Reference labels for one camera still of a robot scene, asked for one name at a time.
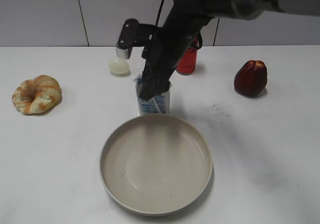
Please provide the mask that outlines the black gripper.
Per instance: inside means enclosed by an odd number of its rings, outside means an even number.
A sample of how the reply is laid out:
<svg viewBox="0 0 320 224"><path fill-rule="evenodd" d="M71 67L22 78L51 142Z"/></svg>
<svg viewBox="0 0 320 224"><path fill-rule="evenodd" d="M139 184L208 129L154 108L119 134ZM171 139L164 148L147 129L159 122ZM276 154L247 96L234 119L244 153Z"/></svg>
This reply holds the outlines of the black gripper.
<svg viewBox="0 0 320 224"><path fill-rule="evenodd" d="M140 99L150 100L170 89L169 79L178 62L211 19L199 12L172 7L163 26L143 49L145 67L141 77Z"/></svg>

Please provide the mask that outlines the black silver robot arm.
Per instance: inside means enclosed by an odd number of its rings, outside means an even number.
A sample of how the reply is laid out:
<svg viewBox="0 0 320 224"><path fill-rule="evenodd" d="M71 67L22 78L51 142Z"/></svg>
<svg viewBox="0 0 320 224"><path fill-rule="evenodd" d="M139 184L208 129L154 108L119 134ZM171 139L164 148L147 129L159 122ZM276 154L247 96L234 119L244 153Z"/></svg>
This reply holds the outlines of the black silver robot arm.
<svg viewBox="0 0 320 224"><path fill-rule="evenodd" d="M320 0L173 0L163 24L142 52L146 60L139 97L169 90L170 77L201 29L215 17L252 20L264 11L319 16Z"/></svg>

